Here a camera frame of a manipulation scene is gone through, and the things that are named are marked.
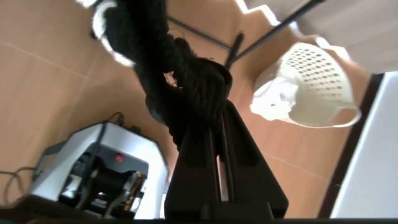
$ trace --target white plastic basket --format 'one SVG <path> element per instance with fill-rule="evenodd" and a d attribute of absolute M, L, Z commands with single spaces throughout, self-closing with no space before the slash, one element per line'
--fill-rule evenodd
<path fill-rule="evenodd" d="M 293 45 L 278 62 L 258 76 L 254 85 L 255 94 L 275 77 L 298 85 L 296 104 L 289 118 L 283 121 L 309 128 L 342 128 L 355 124 L 361 118 L 344 70 L 317 46 L 304 43 Z M 345 124 L 331 124 L 330 121 L 342 108 L 356 110 L 356 116 Z"/>

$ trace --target black stand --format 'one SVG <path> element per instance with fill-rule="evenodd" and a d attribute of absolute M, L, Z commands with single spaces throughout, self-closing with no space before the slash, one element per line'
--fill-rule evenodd
<path fill-rule="evenodd" d="M 291 22 L 296 21 L 297 19 L 299 19 L 302 15 L 306 14 L 309 10 L 313 9 L 315 6 L 317 6 L 318 4 L 322 3 L 324 0 L 311 0 L 308 3 L 306 3 L 305 5 L 303 5 L 300 9 L 298 9 L 297 11 L 295 11 L 293 14 L 291 14 L 288 18 L 286 18 L 284 21 L 282 21 L 279 25 L 277 25 L 276 27 L 274 27 L 271 31 L 269 31 L 268 33 L 266 33 L 265 35 L 263 35 L 260 39 L 258 39 L 257 41 L 255 41 L 255 43 L 253 43 L 252 45 L 250 45 L 248 48 L 246 48 L 245 50 L 243 50 L 240 54 L 238 54 L 238 50 L 240 45 L 242 44 L 243 41 L 243 37 L 244 35 L 242 33 L 238 34 L 235 38 L 234 44 L 232 47 L 228 47 L 226 44 L 190 27 L 189 25 L 186 25 L 176 19 L 174 19 L 173 17 L 168 16 L 167 19 L 170 22 L 173 22 L 174 24 L 190 31 L 193 32 L 196 35 L 199 35 L 200 37 L 209 40 L 210 42 L 226 49 L 229 50 L 229 55 L 228 55 L 228 59 L 225 63 L 225 67 L 227 69 L 229 69 L 232 64 L 241 59 L 242 57 L 244 57 L 245 55 L 247 55 L 248 53 L 252 52 L 253 50 L 257 49 L 259 46 L 261 46 L 263 43 L 265 43 L 266 41 L 268 41 L 269 39 L 271 39 L 273 36 L 275 36 L 278 32 L 280 32 L 281 30 L 283 30 L 284 28 L 286 28 Z"/>

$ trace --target beige fabric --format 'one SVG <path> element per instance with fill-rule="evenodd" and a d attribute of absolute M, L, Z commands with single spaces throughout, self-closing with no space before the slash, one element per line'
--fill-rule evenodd
<path fill-rule="evenodd" d="M 249 9 L 268 5 L 282 21 L 307 0 L 245 0 Z M 332 0 L 299 21 L 304 34 L 320 34 L 345 47 L 351 58 L 373 73 L 398 70 L 398 1 Z"/>

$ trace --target tiled floor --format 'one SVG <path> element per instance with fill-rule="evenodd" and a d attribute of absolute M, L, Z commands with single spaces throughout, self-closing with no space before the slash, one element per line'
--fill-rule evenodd
<path fill-rule="evenodd" d="M 245 15 L 234 1 L 169 0 L 168 9 L 229 44 L 243 31 L 243 47 L 272 27 L 262 12 Z M 170 28 L 198 55 L 225 61 L 225 50 L 180 27 Z M 173 170 L 177 151 L 167 128 L 147 112 L 134 72 L 114 62 L 88 37 L 89 29 L 90 12 L 73 0 L 0 0 L 0 170 L 34 166 L 46 146 L 115 111 L 127 115 L 127 125 L 140 126 L 160 142 Z M 235 63 L 230 99 L 289 198 L 287 217 L 315 217 L 349 128 L 314 130 L 268 122 L 248 107 L 256 75 L 298 40 L 313 42 L 286 29 Z M 360 103 L 369 74 L 354 63 L 340 62 Z M 0 177 L 0 192 L 7 178 Z M 11 198 L 16 197 L 13 190 Z"/>

